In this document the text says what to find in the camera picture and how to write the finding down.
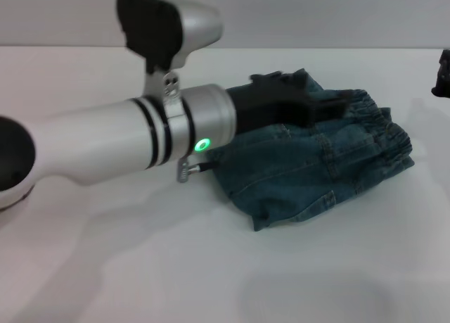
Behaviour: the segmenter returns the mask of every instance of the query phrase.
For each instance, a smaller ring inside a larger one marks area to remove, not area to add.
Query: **jeans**
[[[323,90],[304,70],[313,99]],[[343,119],[310,128],[271,125],[238,135],[207,153],[222,189],[250,215],[255,231],[276,222],[302,222],[414,165],[408,134],[363,90],[352,91]]]

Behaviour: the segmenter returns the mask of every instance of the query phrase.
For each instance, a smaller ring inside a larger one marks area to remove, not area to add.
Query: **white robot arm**
[[[347,107],[345,96],[312,101],[280,73],[228,90],[180,89],[173,69],[220,38],[218,11],[189,0],[117,0],[117,14],[127,47],[146,60],[143,95],[39,122],[0,116],[0,208],[48,175],[90,185],[177,159],[178,180],[185,182],[192,152],[278,122],[339,118]]]

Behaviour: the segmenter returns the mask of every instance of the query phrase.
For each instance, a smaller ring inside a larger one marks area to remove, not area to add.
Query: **jeans seam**
[[[253,143],[251,143],[251,144],[249,144],[247,146],[239,146],[238,148],[229,148],[228,151],[223,154],[223,157],[226,158],[226,156],[230,156],[230,155],[239,153],[241,151],[246,151],[249,148],[255,147],[257,145],[265,144],[267,142],[273,142],[273,141],[290,141],[290,139],[286,139],[286,138],[267,139],[267,140],[261,140],[261,141],[258,141],[258,142],[253,142]]]
[[[270,179],[272,179],[272,178],[274,178],[274,177],[281,177],[281,176],[286,175],[286,174],[290,174],[290,173],[293,173],[293,172],[297,172],[297,171],[299,171],[299,170],[303,170],[303,169],[305,169],[305,168],[308,168],[308,167],[311,167],[311,166],[314,166],[314,165],[318,165],[319,163],[320,163],[320,162],[311,163],[311,164],[309,164],[309,165],[305,165],[305,166],[302,166],[302,167],[296,167],[296,168],[293,168],[293,169],[291,169],[291,170],[287,170],[287,171],[285,171],[285,172],[272,174],[272,175],[269,175],[269,176],[267,176],[267,177],[261,177],[261,178],[259,178],[259,179],[256,179],[255,181],[252,181],[252,182],[250,182],[249,184],[245,185],[243,188],[240,189],[240,191],[235,192],[235,193],[233,194],[233,197],[239,196],[239,194],[243,193],[246,189],[250,188],[251,186],[253,186],[253,185],[255,185],[255,184],[259,184],[260,182],[263,182],[263,181],[266,181],[266,180],[270,180]]]
[[[340,158],[341,156],[348,156],[351,152],[355,152],[355,151],[358,151],[358,150],[360,150],[360,149],[362,149],[362,148],[364,148],[364,147],[367,147],[367,146],[376,144],[375,139],[373,138],[373,135],[370,134],[370,133],[368,133],[368,134],[372,137],[372,140],[371,140],[371,141],[368,141],[368,142],[365,143],[365,144],[360,144],[360,145],[358,145],[358,146],[351,147],[351,148],[349,148],[349,149],[348,149],[347,151],[345,151],[345,152],[342,152],[342,153],[339,153],[339,154],[335,154],[335,155],[333,156],[334,159],[338,159],[338,158]]]
[[[281,128],[283,129],[283,131],[285,131],[287,133],[289,139],[291,139],[289,129],[284,124],[281,124]]]
[[[316,136],[317,141],[319,142],[319,145],[322,148],[323,162],[325,163],[328,174],[330,174],[331,179],[335,182],[338,178],[338,172],[333,164],[334,160],[329,159],[329,157],[334,158],[333,150],[330,149],[331,145],[330,145],[329,141],[327,140],[327,138],[322,133],[320,133],[315,126],[311,127],[310,130],[311,130],[311,133]]]
[[[272,222],[271,224],[279,223],[282,221],[290,221],[290,222],[294,223],[294,221],[291,221],[292,219],[294,219],[298,216],[301,216],[302,213],[304,213],[306,210],[308,210],[315,202],[317,202],[319,200],[321,200],[321,202],[323,203],[323,206],[325,208],[323,210],[323,212],[321,212],[321,214],[326,212],[327,210],[334,208],[337,204],[336,194],[333,190],[330,190],[328,193],[322,195],[320,198],[318,198],[316,201],[314,201],[311,205],[308,205],[307,207],[305,207],[305,209],[299,211],[296,215],[284,217],[283,219],[276,220],[275,222]]]

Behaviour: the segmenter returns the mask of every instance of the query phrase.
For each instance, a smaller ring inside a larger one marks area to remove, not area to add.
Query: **silver cylinder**
[[[184,89],[182,96],[195,128],[194,146],[200,145],[200,151],[226,145],[234,138],[236,110],[226,90],[209,84]]]

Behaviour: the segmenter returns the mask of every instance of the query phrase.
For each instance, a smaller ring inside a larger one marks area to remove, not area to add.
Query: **white table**
[[[366,89],[411,136],[416,166],[303,224],[253,232],[204,173],[175,164],[89,188],[60,177],[0,214],[0,322],[448,322],[450,100],[440,50],[214,50],[184,87],[305,67]],[[0,48],[0,111],[47,115],[138,96],[116,48]]]

